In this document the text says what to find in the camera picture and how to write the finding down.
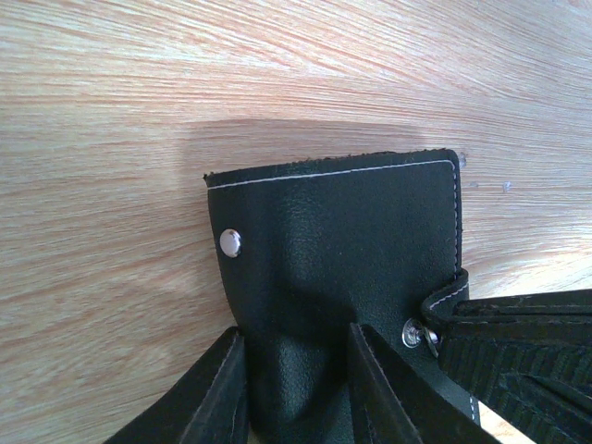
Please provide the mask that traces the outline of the black leather card holder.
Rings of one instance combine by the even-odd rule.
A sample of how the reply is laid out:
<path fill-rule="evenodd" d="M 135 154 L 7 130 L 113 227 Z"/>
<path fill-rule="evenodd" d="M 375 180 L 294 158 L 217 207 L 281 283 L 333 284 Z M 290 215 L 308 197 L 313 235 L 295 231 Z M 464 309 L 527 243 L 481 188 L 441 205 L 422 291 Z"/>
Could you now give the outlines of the black leather card holder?
<path fill-rule="evenodd" d="M 368 325 L 470 419 L 477 401 L 404 324 L 461 275 L 459 160 L 448 149 L 260 166 L 205 177 L 218 263 L 244 337 L 250 423 L 262 443 L 353 442 L 350 324 Z"/>

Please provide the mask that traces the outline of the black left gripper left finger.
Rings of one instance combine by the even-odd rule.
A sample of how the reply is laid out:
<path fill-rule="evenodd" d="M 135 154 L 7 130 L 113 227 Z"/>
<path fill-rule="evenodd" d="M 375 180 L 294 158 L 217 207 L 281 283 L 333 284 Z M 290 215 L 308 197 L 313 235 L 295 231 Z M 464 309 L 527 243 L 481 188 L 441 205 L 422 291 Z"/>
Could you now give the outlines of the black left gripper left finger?
<path fill-rule="evenodd" d="M 156 403 L 108 443 L 245 443 L 248 402 L 244 337 L 228 328 Z"/>

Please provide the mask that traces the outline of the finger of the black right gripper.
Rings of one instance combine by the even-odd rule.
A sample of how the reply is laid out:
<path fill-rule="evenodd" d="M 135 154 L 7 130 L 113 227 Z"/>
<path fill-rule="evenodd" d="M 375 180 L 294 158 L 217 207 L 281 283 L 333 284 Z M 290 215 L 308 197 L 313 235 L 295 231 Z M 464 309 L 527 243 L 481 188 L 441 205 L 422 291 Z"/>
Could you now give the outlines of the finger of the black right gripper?
<path fill-rule="evenodd" d="M 591 440 L 591 292 L 458 302 L 440 369 L 535 443 Z"/>

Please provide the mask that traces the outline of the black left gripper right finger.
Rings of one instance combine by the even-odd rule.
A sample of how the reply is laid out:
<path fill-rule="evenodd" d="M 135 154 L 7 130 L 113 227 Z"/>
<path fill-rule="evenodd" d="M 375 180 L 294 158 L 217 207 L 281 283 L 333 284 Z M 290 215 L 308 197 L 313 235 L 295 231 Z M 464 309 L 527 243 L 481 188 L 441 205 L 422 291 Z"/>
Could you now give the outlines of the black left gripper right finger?
<path fill-rule="evenodd" d="M 356 443 L 498 441 L 438 394 L 370 326 L 349 326 L 347 373 Z"/>

